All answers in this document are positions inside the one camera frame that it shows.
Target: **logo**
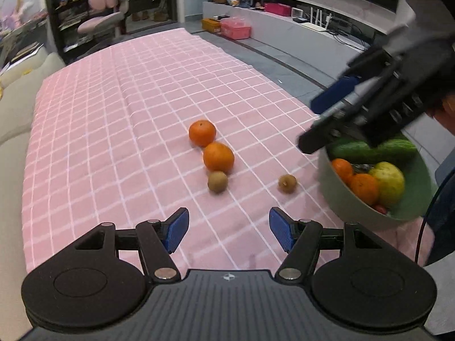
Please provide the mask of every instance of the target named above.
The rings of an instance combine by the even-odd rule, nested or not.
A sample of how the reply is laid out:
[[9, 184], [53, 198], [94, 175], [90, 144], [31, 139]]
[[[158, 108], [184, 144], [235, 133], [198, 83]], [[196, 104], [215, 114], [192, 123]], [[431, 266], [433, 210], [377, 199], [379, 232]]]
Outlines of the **logo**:
[[233, 275], [233, 274], [231, 274], [231, 273], [226, 273], [226, 274], [223, 276], [223, 279], [226, 280], [226, 281], [235, 280], [235, 275]]

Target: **cucumber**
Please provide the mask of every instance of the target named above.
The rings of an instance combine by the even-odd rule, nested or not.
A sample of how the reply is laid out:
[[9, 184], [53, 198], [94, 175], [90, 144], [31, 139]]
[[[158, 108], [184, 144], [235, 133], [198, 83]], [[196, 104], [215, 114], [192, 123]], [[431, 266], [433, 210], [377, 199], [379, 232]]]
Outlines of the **cucumber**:
[[417, 153], [416, 146], [405, 139], [388, 140], [375, 149], [363, 141], [340, 142], [328, 149], [331, 159], [345, 159], [352, 164], [376, 164], [382, 161], [402, 164], [411, 160]]

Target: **red tomato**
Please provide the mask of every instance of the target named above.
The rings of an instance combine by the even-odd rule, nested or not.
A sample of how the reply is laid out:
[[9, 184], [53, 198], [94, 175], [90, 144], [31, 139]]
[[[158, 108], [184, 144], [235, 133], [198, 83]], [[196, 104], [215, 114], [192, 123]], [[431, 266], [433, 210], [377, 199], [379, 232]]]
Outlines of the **red tomato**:
[[373, 209], [376, 210], [378, 213], [381, 213], [381, 214], [384, 214], [386, 215], [387, 214], [387, 209], [385, 207], [383, 207], [382, 205], [380, 204], [376, 204], [373, 206]]

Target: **robotic arm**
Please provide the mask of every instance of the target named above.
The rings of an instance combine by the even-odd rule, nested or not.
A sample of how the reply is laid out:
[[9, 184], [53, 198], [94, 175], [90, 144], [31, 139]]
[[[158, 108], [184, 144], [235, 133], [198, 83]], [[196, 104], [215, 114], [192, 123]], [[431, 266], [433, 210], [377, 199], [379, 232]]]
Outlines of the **robotic arm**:
[[311, 154], [342, 135], [371, 146], [396, 135], [455, 89], [455, 11], [442, 0], [406, 0], [415, 13], [409, 26], [391, 32], [350, 63], [340, 79], [311, 103], [321, 114], [354, 87], [377, 80], [353, 105], [323, 118], [299, 138]]

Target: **orange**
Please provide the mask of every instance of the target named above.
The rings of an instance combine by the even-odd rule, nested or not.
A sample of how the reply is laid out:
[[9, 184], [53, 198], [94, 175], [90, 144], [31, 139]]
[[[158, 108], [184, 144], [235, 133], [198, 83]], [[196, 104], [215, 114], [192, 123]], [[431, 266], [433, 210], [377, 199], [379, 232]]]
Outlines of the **orange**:
[[205, 149], [202, 155], [204, 164], [211, 172], [224, 172], [229, 171], [234, 166], [234, 153], [228, 146], [219, 142], [212, 142]]
[[379, 200], [379, 182], [369, 174], [356, 174], [351, 178], [349, 187], [359, 199], [369, 206]]
[[349, 184], [352, 176], [354, 175], [354, 170], [350, 162], [344, 159], [334, 159], [332, 160], [332, 167], [335, 169], [336, 174], [341, 178], [341, 180]]
[[217, 129], [209, 121], [201, 119], [191, 124], [188, 135], [196, 146], [206, 147], [215, 141]]

